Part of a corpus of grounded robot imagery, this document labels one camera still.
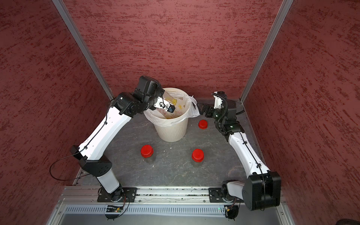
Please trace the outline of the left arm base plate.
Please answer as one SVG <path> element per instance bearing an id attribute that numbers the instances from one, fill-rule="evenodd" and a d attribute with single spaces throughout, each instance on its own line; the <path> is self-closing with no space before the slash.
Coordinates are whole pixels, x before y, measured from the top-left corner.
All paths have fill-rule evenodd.
<path id="1" fill-rule="evenodd" d="M 112 193 L 107 193 L 107 191 L 101 187 L 98 190 L 97 202 L 99 203 L 123 203 L 135 201 L 137 194 L 136 187 L 119 187 Z"/>

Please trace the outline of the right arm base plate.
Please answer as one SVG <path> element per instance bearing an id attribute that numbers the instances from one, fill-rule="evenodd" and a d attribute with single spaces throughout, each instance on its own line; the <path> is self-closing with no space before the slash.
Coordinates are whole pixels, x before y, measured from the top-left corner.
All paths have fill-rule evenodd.
<path id="1" fill-rule="evenodd" d="M 210 203 L 225 203 L 228 205 L 233 203 L 244 203 L 242 199 L 225 195 L 224 191 L 220 187 L 210 187 L 208 188 L 208 193 Z"/>

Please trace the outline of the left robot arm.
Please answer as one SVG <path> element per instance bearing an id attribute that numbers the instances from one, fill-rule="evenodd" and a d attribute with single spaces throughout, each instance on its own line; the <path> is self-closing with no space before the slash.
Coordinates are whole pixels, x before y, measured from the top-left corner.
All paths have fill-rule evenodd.
<path id="1" fill-rule="evenodd" d="M 125 196 L 112 171 L 112 163 L 104 152 L 118 132 L 135 115 L 148 109 L 165 109 L 172 113 L 175 111 L 174 100 L 158 80 L 141 76 L 134 92 L 120 93 L 110 103 L 104 119 L 90 136 L 71 149 L 71 154 L 78 159 L 80 167 L 99 181 L 108 201 L 119 202 L 124 200 Z"/>

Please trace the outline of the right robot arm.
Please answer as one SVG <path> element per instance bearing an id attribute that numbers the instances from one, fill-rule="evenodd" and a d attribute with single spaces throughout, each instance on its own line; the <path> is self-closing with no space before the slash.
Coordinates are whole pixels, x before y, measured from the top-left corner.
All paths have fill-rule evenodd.
<path id="1" fill-rule="evenodd" d="M 213 93 L 213 97 L 214 105 L 202 105 L 199 113 L 215 120 L 216 129 L 235 150 L 247 177 L 245 183 L 226 181 L 222 186 L 223 198 L 231 202 L 240 199 L 251 211 L 279 206 L 281 177 L 265 165 L 249 143 L 237 121 L 236 102 L 227 99 L 225 94 Z"/>

